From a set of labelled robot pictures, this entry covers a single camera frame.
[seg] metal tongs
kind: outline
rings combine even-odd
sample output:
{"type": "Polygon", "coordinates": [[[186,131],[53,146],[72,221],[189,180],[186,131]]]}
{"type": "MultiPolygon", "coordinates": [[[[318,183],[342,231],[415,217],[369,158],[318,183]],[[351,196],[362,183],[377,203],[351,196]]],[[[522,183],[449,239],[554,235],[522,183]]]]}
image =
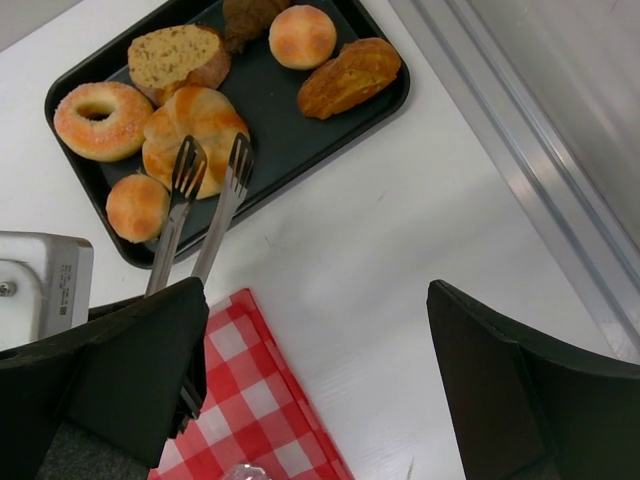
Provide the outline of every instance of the metal tongs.
{"type": "MultiPolygon", "coordinates": [[[[188,135],[180,146],[176,163],[173,166],[169,217],[160,235],[145,297],[153,295],[167,286],[182,227],[200,191],[206,170],[206,153],[197,140],[188,135]]],[[[202,399],[187,378],[182,382],[180,398],[191,411],[191,417],[198,418],[202,399]]],[[[187,418],[180,426],[181,431],[186,428],[186,420],[187,418]]]]}
{"type": "Polygon", "coordinates": [[[229,165],[216,213],[211,220],[211,225],[209,225],[209,230],[191,272],[191,276],[198,277],[203,285],[207,283],[213,261],[222,244],[222,238],[229,229],[236,210],[247,196],[247,184],[252,171],[253,149],[251,143],[243,133],[238,133],[229,155],[229,165]]]}

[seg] black tray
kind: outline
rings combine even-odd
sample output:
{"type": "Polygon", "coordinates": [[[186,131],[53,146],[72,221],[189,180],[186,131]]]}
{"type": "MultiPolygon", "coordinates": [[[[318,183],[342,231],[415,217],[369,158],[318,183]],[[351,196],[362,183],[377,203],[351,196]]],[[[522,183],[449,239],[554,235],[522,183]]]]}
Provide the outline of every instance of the black tray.
{"type": "MultiPolygon", "coordinates": [[[[326,12],[338,30],[336,52],[357,38],[382,37],[380,28],[358,0],[308,0],[326,12]]],[[[80,179],[118,251],[129,263],[149,268],[157,241],[134,245],[119,238],[107,221],[105,205],[111,187],[122,177],[142,169],[142,155],[117,163],[98,163],[73,153],[55,133],[53,115],[62,98],[81,83],[117,80],[131,84],[127,48],[153,30],[199,23],[223,31],[222,0],[170,0],[65,73],[49,89],[45,115],[62,150],[80,179]]],[[[233,58],[231,72],[220,87],[249,127],[256,166],[245,202],[234,223],[244,218],[279,188],[394,113],[409,92],[409,71],[403,63],[398,78],[362,105],[325,121],[305,118],[296,97],[310,72],[281,67],[269,52],[266,35],[233,58]]],[[[176,258],[193,253],[213,218],[217,198],[196,202],[184,226],[176,258]]]]}

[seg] white table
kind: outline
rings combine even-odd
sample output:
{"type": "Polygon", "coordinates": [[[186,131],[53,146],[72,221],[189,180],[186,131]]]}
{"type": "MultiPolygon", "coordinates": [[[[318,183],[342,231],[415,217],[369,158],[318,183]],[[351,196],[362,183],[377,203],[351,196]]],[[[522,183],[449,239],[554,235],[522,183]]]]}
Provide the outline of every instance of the white table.
{"type": "MultiPolygon", "coordinates": [[[[0,230],[88,239],[92,305],[142,293],[148,271],[118,255],[43,102],[59,75],[160,3],[84,0],[0,53],[0,230]]],[[[426,315],[430,281],[611,351],[390,5],[364,3],[411,70],[405,107],[232,229],[206,293],[213,303],[253,289],[356,478],[404,479],[415,459],[414,479],[460,479],[426,315]]]]}

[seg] red checkered cloth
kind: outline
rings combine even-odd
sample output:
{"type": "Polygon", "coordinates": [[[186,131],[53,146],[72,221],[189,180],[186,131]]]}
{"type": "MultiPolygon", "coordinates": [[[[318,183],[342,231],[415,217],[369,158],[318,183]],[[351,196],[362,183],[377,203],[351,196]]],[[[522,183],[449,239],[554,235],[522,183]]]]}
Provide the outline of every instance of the red checkered cloth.
{"type": "Polygon", "coordinates": [[[238,463],[273,480],[352,480],[248,289],[212,309],[202,414],[149,479],[216,480],[238,463]]]}

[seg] pastry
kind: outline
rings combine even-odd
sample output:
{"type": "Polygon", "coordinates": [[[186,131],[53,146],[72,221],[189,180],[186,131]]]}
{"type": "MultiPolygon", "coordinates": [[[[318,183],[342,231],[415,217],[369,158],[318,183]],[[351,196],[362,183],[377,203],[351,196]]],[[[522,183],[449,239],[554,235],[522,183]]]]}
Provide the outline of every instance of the pastry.
{"type": "Polygon", "coordinates": [[[127,58],[131,80],[156,105],[184,86],[218,88],[231,68],[222,37],[200,25],[168,27],[138,37],[127,58]]]}
{"type": "Polygon", "coordinates": [[[329,15],[311,5],[294,5],[271,24],[269,48],[282,66],[311,70],[327,61],[337,38],[329,15]]]}
{"type": "Polygon", "coordinates": [[[309,76],[298,92],[298,107],[307,117],[325,120],[376,95],[401,65],[398,52],[381,38],[357,40],[309,76]]]}
{"type": "Polygon", "coordinates": [[[106,210],[119,237],[131,243],[146,242],[162,231],[169,212],[169,193],[160,182],[136,173],[113,186],[106,210]]]}
{"type": "Polygon", "coordinates": [[[65,96],[53,116],[60,139],[81,157],[117,162],[142,146],[153,113],[135,88],[119,82],[85,83],[65,96]]]}
{"type": "Polygon", "coordinates": [[[176,155],[187,135],[202,145],[208,168],[198,199],[220,193],[236,134],[249,136],[247,126],[222,93],[202,87],[183,87],[149,119],[142,145],[142,161],[149,175],[171,188],[176,155]]]}
{"type": "Polygon", "coordinates": [[[245,44],[262,35],[289,3],[289,0],[224,0],[222,14],[226,21],[227,50],[242,53],[245,44]]]}

